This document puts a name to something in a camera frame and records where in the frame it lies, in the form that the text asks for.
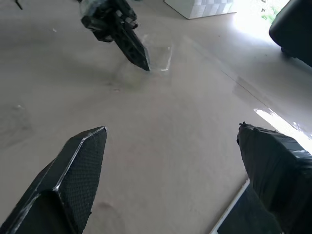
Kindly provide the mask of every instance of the white floor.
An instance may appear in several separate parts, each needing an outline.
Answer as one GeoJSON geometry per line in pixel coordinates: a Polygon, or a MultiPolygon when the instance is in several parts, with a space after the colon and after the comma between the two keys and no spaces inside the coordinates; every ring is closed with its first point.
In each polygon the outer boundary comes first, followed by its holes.
{"type": "Polygon", "coordinates": [[[146,73],[83,28],[75,1],[20,2],[0,3],[0,222],[69,137],[105,125],[86,233],[204,234],[247,178],[240,122],[270,128],[254,111],[269,107],[312,129],[312,69],[236,14],[133,3],[138,34],[173,49],[169,71],[146,73]]]}

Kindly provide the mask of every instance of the carbon fiber texture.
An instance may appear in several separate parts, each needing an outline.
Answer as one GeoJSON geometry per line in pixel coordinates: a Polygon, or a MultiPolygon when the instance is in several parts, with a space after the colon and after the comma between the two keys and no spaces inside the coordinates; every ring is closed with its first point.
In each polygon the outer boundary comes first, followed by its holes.
{"type": "MultiPolygon", "coordinates": [[[[34,190],[36,189],[36,187],[38,186],[38,184],[40,183],[40,181],[42,180],[42,178],[44,177],[45,173],[50,168],[52,163],[53,161],[50,162],[41,172],[39,172],[39,174],[36,176],[33,182],[29,185],[28,189],[23,194],[19,202],[16,204],[12,213],[18,213],[20,212],[21,209],[23,209],[23,205],[29,200],[29,198],[31,197],[31,194],[34,192],[34,190]]],[[[6,221],[0,227],[0,234],[6,232],[6,230],[10,228],[10,226],[12,225],[12,222],[14,222],[15,219],[16,219],[16,216],[14,215],[8,216],[6,221]]]]}
{"type": "Polygon", "coordinates": [[[82,233],[98,188],[106,137],[104,131],[87,138],[59,187],[59,194],[76,233],[82,233]]]}

